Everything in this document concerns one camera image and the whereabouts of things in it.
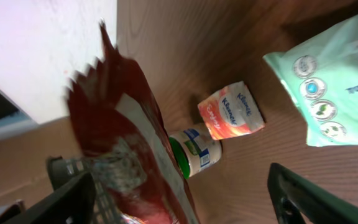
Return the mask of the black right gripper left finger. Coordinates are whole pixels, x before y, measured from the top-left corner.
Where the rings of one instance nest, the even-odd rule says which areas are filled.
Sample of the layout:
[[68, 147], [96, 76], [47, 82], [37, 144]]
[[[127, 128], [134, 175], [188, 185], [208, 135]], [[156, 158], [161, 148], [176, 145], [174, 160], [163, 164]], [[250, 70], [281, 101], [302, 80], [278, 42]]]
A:
[[70, 218], [73, 223], [87, 224], [92, 221], [95, 197], [93, 177], [85, 172], [6, 223], [59, 224]]

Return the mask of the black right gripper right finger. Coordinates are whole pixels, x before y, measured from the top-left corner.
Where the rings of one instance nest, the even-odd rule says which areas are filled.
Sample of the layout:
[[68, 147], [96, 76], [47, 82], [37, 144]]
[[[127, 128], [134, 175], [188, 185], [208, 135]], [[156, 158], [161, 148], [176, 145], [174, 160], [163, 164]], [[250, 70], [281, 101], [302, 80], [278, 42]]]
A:
[[279, 163], [268, 173], [268, 192], [279, 224], [358, 224], [358, 207], [302, 178]]

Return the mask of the red Top snack bar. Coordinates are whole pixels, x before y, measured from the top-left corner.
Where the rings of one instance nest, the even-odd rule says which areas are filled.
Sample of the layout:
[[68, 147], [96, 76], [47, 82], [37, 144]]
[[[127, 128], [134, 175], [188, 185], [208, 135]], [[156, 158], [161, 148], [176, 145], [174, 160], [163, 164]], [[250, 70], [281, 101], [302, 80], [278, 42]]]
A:
[[103, 58], [77, 71], [66, 103], [82, 155], [123, 219], [199, 222], [162, 115], [139, 64], [113, 46], [99, 23]]

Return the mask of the orange Kleenex tissue pack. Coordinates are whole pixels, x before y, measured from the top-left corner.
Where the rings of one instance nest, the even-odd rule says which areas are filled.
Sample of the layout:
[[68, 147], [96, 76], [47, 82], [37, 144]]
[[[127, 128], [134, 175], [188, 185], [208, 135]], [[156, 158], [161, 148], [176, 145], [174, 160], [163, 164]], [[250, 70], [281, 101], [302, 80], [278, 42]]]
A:
[[257, 104], [243, 81], [216, 91], [198, 103], [198, 110], [215, 140], [252, 134], [265, 127]]

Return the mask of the teal wet wipes pack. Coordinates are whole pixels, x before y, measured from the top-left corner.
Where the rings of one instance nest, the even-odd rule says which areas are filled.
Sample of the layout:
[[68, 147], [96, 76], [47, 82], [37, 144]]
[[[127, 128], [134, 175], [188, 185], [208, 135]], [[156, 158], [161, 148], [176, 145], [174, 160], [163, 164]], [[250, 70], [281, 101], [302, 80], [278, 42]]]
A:
[[307, 122], [307, 145], [358, 145], [358, 15], [264, 60]]

